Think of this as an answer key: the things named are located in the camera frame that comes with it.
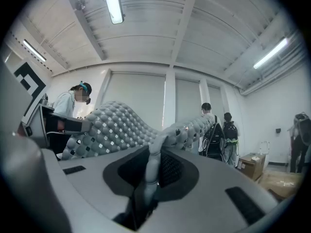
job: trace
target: fluorescent light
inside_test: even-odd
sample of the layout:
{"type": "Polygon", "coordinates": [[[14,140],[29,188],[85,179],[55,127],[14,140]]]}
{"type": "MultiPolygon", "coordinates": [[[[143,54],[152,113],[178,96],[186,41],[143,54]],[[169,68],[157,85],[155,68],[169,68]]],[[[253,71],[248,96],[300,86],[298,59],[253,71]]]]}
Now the fluorescent light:
{"type": "Polygon", "coordinates": [[[5,59],[4,63],[6,63],[6,62],[8,61],[8,59],[9,59],[9,58],[10,58],[10,56],[11,56],[11,53],[12,53],[12,51],[9,53],[8,57],[6,57],[6,59],[5,59]]]}
{"type": "Polygon", "coordinates": [[[32,45],[26,40],[23,41],[23,43],[36,55],[39,59],[41,59],[43,62],[45,62],[47,59],[44,58],[36,49],[33,48],[32,45]]]}
{"type": "Polygon", "coordinates": [[[279,52],[283,47],[287,45],[287,39],[285,38],[282,40],[274,49],[272,49],[271,52],[269,52],[266,56],[264,56],[260,61],[258,61],[254,68],[257,69],[262,64],[264,64],[267,60],[269,60],[273,55],[275,55],[277,52],[279,52]]]}
{"type": "Polygon", "coordinates": [[[121,0],[106,0],[111,21],[113,24],[123,22],[123,12],[121,7],[121,0]]]}

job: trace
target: gray textured robot arm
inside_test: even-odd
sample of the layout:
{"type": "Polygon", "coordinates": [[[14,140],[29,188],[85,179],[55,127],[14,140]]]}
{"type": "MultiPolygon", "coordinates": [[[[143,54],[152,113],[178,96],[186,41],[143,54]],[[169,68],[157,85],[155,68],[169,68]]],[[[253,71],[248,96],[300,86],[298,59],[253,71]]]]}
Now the gray textured robot arm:
{"type": "Polygon", "coordinates": [[[185,147],[190,147],[193,142],[203,136],[214,122],[210,115],[202,115],[192,120],[174,123],[156,137],[154,143],[149,147],[150,157],[146,166],[146,188],[144,190],[146,206],[151,204],[156,193],[162,146],[184,150],[185,147]]]}
{"type": "Polygon", "coordinates": [[[158,131],[149,127],[125,103],[109,101],[86,116],[90,131],[72,135],[63,151],[62,160],[85,158],[147,146],[154,142],[158,131]]]}

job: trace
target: white chair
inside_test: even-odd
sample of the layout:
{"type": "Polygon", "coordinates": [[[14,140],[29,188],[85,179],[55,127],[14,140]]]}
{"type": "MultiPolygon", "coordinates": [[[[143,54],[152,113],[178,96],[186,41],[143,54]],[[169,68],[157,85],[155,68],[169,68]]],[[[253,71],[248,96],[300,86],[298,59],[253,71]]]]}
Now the white chair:
{"type": "Polygon", "coordinates": [[[262,141],[259,145],[259,153],[265,154],[266,158],[263,165],[263,171],[267,168],[269,164],[269,153],[270,153],[270,143],[268,141],[262,141]]]}

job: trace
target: ceiling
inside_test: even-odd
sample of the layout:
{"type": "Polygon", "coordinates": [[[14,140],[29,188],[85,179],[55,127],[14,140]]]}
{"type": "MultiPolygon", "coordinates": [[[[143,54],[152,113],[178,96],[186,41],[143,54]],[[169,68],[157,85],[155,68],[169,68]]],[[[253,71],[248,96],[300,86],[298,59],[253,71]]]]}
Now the ceiling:
{"type": "Polygon", "coordinates": [[[148,62],[194,69],[247,89],[303,49],[277,0],[121,0],[125,18],[116,25],[105,0],[82,0],[82,11],[77,1],[31,0],[10,30],[47,58],[53,75],[148,62]],[[290,38],[289,46],[253,69],[283,37],[290,38]]]}

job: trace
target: black backpack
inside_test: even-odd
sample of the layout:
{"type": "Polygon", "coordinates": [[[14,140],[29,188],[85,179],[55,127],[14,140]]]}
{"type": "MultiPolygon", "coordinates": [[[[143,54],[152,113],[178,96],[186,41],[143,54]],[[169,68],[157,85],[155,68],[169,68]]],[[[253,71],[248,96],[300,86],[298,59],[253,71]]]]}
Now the black backpack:
{"type": "Polygon", "coordinates": [[[234,126],[234,121],[231,122],[225,122],[224,125],[224,134],[225,139],[238,139],[238,129],[234,126]]]}
{"type": "Polygon", "coordinates": [[[207,150],[207,146],[209,142],[213,142],[213,143],[220,142],[219,133],[215,132],[216,124],[217,124],[217,116],[215,115],[215,123],[203,136],[203,141],[202,141],[203,151],[207,150]]]}
{"type": "Polygon", "coordinates": [[[294,124],[296,124],[299,134],[301,135],[302,142],[309,146],[311,145],[311,120],[304,113],[295,115],[294,124]]]}

